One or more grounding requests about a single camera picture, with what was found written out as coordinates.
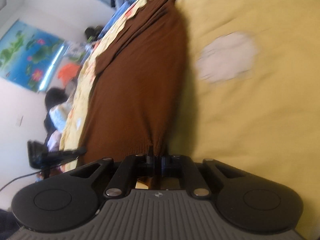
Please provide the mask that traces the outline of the yellow cartoon bed quilt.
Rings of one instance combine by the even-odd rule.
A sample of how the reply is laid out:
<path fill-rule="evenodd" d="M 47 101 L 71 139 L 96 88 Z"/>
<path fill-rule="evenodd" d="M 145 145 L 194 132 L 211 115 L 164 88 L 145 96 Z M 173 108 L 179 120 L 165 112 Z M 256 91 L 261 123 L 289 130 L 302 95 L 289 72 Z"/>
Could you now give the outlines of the yellow cartoon bed quilt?
<path fill-rule="evenodd" d="M 169 138 L 294 189 L 319 238 L 319 0 L 177 0 L 190 68 Z"/>

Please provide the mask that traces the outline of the blue quilted blanket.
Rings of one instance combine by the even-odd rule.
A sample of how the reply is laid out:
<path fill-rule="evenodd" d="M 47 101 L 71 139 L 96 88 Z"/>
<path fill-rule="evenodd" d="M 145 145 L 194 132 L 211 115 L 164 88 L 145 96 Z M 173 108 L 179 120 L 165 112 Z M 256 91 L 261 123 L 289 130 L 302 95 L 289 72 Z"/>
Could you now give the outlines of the blue quilted blanket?
<path fill-rule="evenodd" d="M 128 0 L 123 3 L 120 8 L 114 13 L 111 19 L 107 22 L 107 24 L 103 27 L 102 31 L 98 35 L 98 39 L 104 37 L 104 35 L 108 32 L 108 30 L 115 24 L 115 22 L 120 18 L 120 16 L 129 9 L 129 7 L 134 3 L 134 0 Z"/>

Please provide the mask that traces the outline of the brown knit sweater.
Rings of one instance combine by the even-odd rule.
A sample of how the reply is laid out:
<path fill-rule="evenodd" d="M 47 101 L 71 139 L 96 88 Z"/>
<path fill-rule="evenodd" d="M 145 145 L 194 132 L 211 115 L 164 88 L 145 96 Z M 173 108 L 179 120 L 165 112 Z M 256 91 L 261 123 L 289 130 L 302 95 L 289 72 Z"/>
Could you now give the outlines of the brown knit sweater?
<path fill-rule="evenodd" d="M 187 30 L 175 2 L 148 0 L 97 57 L 81 164 L 163 154 L 187 68 Z"/>

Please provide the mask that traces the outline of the orange cloth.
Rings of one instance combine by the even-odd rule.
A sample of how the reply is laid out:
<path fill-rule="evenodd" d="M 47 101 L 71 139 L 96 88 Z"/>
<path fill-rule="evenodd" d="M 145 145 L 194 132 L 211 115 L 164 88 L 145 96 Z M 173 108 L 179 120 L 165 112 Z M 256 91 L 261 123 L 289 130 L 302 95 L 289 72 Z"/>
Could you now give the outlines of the orange cloth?
<path fill-rule="evenodd" d="M 66 87 L 69 81 L 77 76 L 80 68 L 78 64 L 68 63 L 59 70 L 57 78 L 62 82 L 63 87 Z"/>

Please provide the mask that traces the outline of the white cloth bundle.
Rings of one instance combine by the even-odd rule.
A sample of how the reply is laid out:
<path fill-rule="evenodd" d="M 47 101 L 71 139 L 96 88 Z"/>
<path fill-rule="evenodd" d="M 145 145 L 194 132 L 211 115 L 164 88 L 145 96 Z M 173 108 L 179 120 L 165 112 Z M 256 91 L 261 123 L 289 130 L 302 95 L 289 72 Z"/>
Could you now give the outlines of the white cloth bundle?
<path fill-rule="evenodd" d="M 60 133 L 62 133 L 65 129 L 67 118 L 71 109 L 72 103 L 67 100 L 66 102 L 58 104 L 49 110 L 49 116 L 52 120 L 52 123 Z"/>

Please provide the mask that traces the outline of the lotus flower wall picture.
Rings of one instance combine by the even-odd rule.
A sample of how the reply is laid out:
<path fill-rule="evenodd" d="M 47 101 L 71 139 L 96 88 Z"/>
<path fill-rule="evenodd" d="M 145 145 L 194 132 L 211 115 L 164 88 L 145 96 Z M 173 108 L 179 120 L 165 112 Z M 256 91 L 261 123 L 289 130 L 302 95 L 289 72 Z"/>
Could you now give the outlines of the lotus flower wall picture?
<path fill-rule="evenodd" d="M 1 78 L 45 91 L 66 49 L 63 39 L 16 20 L 1 38 Z"/>

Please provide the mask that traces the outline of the dark plush toy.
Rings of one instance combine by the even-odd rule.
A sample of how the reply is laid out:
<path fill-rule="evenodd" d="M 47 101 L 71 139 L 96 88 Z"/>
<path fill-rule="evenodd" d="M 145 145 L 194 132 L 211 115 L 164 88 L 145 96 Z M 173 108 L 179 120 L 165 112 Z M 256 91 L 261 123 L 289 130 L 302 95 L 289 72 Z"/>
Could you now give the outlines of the dark plush toy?
<path fill-rule="evenodd" d="M 103 27 L 98 25 L 97 27 L 88 27 L 86 28 L 84 34 L 88 43 L 95 42 L 98 40 L 98 36 L 100 35 Z"/>

